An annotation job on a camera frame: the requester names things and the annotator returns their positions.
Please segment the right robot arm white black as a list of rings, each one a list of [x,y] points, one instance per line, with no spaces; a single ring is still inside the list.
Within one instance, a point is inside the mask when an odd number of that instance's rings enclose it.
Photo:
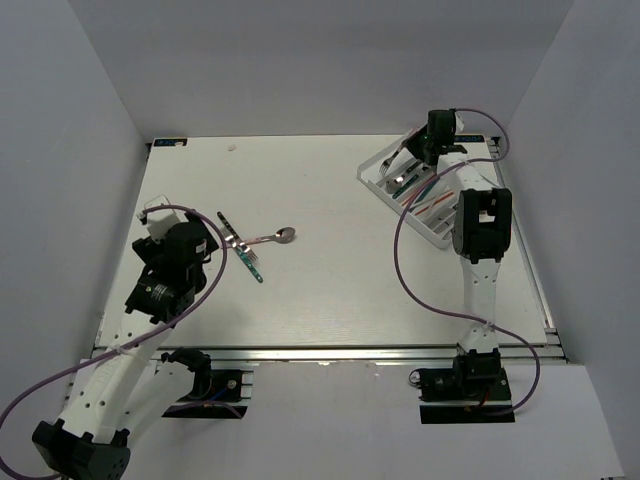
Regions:
[[[457,198],[452,245],[463,272],[464,317],[474,324],[458,342],[451,384],[459,396],[472,399],[501,368],[492,323],[498,272],[511,244],[512,194],[472,164],[468,151],[455,142],[456,129],[455,110],[431,110],[406,148]]]

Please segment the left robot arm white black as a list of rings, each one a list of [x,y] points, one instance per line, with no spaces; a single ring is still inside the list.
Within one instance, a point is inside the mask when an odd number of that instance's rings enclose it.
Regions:
[[[134,441],[177,400],[199,399],[211,387],[211,359],[179,348],[162,357],[144,392],[134,390],[149,360],[168,338],[171,321],[206,286],[203,266],[219,247],[198,217],[152,227],[132,248],[144,268],[125,302],[125,313],[88,382],[53,423],[42,421],[32,441],[56,472],[70,479],[119,479]]]

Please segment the pink handled spoon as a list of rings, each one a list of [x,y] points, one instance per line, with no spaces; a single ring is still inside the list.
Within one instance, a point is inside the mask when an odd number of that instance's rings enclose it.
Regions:
[[[291,243],[296,237],[296,229],[293,227],[284,227],[277,230],[272,235],[259,236],[248,240],[242,240],[238,243],[241,249],[246,250],[250,246],[267,242],[275,242],[278,244]]]

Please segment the teal handled spoon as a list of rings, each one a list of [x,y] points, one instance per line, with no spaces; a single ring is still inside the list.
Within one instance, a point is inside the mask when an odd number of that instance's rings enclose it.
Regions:
[[[392,194],[392,199],[396,200],[403,196],[414,184],[421,180],[429,180],[429,175],[419,176],[418,174],[413,175],[409,178],[395,193]]]

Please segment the black handled fork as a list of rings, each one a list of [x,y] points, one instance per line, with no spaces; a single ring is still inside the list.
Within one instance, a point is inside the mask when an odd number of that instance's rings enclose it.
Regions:
[[[236,230],[229,223],[225,215],[218,211],[216,213],[218,219],[222,222],[224,228],[227,231],[226,241],[236,250],[241,251],[244,254],[248,254],[250,251],[250,247],[240,238],[237,234]]]

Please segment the pink handled fork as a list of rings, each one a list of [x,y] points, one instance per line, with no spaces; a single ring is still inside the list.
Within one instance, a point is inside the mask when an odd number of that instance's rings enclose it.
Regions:
[[[396,146],[395,150],[385,160],[382,161],[379,168],[379,173],[382,178],[385,178],[389,174],[391,167],[393,166],[393,164],[396,162],[397,159],[400,159],[401,162],[404,162],[406,160],[413,158],[413,155],[408,150],[408,143],[415,136],[417,132],[418,132],[417,128],[414,128],[409,132],[407,132],[402,137],[402,139],[400,140],[400,143]]]

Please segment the teal handled fork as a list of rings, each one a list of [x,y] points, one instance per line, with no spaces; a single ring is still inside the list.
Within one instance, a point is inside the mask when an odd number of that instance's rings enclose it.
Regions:
[[[255,255],[255,252],[251,250],[248,245],[241,244],[241,243],[237,243],[234,249],[238,254],[239,258],[242,260],[242,262],[246,266],[246,268],[250,271],[252,276],[255,278],[255,280],[258,283],[263,283],[264,279],[262,275],[259,273],[256,266],[254,265],[254,263],[257,261],[257,256]]]

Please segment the black handled spoon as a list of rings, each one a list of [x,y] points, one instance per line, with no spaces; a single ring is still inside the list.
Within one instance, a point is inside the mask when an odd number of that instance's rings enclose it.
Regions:
[[[398,175],[389,178],[385,183],[385,187],[389,190],[397,190],[406,184],[413,175],[420,176],[426,169],[427,166],[423,162],[415,161]]]

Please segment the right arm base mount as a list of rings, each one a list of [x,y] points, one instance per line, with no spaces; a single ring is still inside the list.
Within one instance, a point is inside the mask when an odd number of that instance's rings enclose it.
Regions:
[[[419,391],[423,425],[513,423],[512,396],[497,349],[459,353],[447,368],[418,368],[408,376]]]

